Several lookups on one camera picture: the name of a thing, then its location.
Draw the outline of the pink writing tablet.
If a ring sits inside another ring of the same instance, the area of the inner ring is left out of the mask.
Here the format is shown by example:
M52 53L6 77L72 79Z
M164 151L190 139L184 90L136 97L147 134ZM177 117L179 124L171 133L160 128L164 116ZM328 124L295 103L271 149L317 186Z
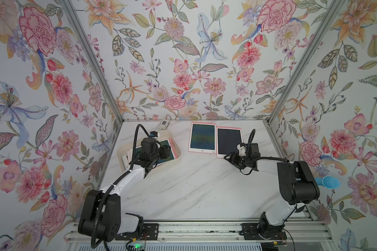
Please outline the pink writing tablet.
M193 122L188 147L189 152L216 154L216 124Z
M232 153L238 153L238 145L241 145L243 135L240 128L217 127L216 128L216 155L217 158L223 159L224 156Z
M157 141L154 138L145 138L135 150L128 150L125 164L134 161L135 165L151 164L152 167L157 167L176 159L177 155L170 139Z

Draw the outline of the cream plastic storage box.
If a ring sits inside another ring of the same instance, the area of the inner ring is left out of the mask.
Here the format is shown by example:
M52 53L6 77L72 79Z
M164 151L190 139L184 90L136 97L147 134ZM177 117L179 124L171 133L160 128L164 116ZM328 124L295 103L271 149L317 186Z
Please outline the cream plastic storage box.
M176 155L177 155L177 159L172 161L172 162L168 162L164 165L161 165L161 166L173 166L174 164L177 164L178 162L180 162L180 157L181 157L181 149L179 148L179 146L177 145L175 139L173 138L172 134L168 131L168 130L161 130L161 131L158 131L160 133L160 137L159 137L159 140L158 141L162 141L162 140L165 140L165 139L170 139L172 141L172 145L174 147L174 150L176 152ZM137 145L141 145L141 141L143 139L138 139L138 143ZM127 156L127 152L129 149L133 148L133 144L126 144L124 146L121 146L118 150L117 150L117 157L118 157L118 160L119 160L119 164L120 164L120 168L122 171L126 171L128 169L130 169L130 164L125 164L126 162L126 156Z

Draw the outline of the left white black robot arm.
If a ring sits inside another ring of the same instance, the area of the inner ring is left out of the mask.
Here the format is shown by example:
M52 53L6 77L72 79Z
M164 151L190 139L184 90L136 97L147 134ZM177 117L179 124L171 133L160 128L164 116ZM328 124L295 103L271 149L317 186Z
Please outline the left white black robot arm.
M91 248L97 248L101 243L107 245L121 234L129 235L132 240L143 236L143 217L122 212L122 196L157 167L159 161L172 155L170 144L144 138L139 148L133 147L130 167L116 181L102 190L88 193L78 232L91 238Z

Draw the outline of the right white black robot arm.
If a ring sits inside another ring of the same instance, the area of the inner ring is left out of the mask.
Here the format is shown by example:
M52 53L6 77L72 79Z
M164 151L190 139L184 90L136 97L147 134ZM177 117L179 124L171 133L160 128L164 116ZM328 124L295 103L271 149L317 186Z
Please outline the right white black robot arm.
M293 213L317 199L320 191L311 170L305 161L286 158L262 157L256 143L237 145L237 150L224 156L239 170L250 168L277 177L280 197L266 212L263 212L256 227L243 230L242 235L258 235L262 239L282 236L287 220Z

